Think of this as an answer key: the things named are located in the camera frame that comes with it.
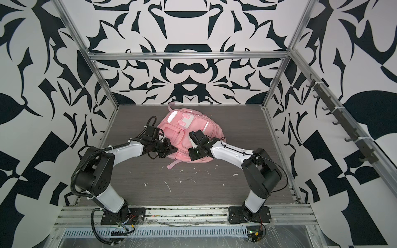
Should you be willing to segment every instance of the backpack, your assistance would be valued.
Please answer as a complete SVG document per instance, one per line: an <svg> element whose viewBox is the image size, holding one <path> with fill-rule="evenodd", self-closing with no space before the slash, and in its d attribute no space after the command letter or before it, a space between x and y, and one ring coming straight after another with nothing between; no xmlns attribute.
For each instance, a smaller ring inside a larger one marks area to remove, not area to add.
<svg viewBox="0 0 397 248"><path fill-rule="evenodd" d="M189 137L191 131L201 130L209 138L222 138L223 132L218 124L213 120L203 115L201 112L182 108L173 110L168 106L170 113L157 126L164 131L165 137L170 139L173 146L178 148L178 151L168 155L171 159L176 159L173 163L167 166L171 169L179 162L187 163L206 163L213 158L205 157L195 161L191 161L188 149L193 147L193 141Z"/></svg>

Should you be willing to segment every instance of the gray tabletop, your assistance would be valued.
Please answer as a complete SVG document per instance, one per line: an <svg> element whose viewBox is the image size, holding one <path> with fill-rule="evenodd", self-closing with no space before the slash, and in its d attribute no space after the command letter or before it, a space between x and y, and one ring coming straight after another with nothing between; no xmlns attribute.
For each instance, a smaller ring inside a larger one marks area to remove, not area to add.
<svg viewBox="0 0 397 248"><path fill-rule="evenodd" d="M222 128L228 144L251 150L261 147L279 163L259 105L186 108L198 110L214 120ZM157 116L158 124L167 114L167 106L120 106L105 146L126 142L143 130L150 116ZM167 165L172 162L169 158L152 160L147 155L129 159L113 168L111 184L130 205L241 204L248 196L250 190L243 171L232 164L217 159L208 163L181 162L168 170ZM284 185L285 178L276 189ZM288 187L266 200L267 204L293 202ZM79 205L95 204L81 199Z"/></svg>

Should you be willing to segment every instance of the paper scrap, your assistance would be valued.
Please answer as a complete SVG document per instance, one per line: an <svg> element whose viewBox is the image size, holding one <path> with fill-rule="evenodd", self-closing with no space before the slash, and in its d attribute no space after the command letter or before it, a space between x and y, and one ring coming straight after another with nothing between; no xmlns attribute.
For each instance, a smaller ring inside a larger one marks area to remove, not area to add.
<svg viewBox="0 0 397 248"><path fill-rule="evenodd" d="M170 190L170 192L171 192L171 189L170 189L170 187L168 186L168 184L167 184L167 182L166 181L164 181L165 183L166 183L166 185L167 185L167 187L168 187L168 189Z"/></svg>

